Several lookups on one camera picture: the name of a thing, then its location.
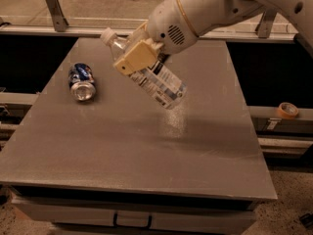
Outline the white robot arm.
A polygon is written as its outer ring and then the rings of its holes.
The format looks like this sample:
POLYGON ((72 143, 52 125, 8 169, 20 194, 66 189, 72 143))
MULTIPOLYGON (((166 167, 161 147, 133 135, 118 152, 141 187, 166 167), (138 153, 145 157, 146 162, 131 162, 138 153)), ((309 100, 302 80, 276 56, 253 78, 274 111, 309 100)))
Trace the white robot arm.
POLYGON ((160 53, 172 55, 194 45, 218 27, 272 10, 298 31, 298 41, 313 48, 313 0, 165 0, 128 38, 114 67, 128 75, 153 65, 160 53))

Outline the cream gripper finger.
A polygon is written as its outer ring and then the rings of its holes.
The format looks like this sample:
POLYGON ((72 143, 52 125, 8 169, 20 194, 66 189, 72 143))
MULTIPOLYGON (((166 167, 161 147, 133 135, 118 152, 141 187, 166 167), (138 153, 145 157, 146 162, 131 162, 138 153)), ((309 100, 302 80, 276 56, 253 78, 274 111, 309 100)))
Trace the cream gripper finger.
POLYGON ((161 42, 154 42, 151 38, 140 40, 122 54, 113 66, 124 75, 150 67, 157 61, 162 46, 161 42))
POLYGON ((147 22, 140 24, 128 37, 127 47, 132 48, 137 44, 146 43, 150 36, 147 33, 147 22))

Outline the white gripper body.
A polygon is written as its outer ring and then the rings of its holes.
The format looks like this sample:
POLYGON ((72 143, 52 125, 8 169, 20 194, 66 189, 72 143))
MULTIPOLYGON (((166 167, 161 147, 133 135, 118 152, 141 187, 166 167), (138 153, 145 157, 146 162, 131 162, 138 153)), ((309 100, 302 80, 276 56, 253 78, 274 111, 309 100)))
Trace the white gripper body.
POLYGON ((161 52, 177 54, 194 45, 199 35, 187 14, 193 0, 164 0, 149 15, 147 33, 161 52))

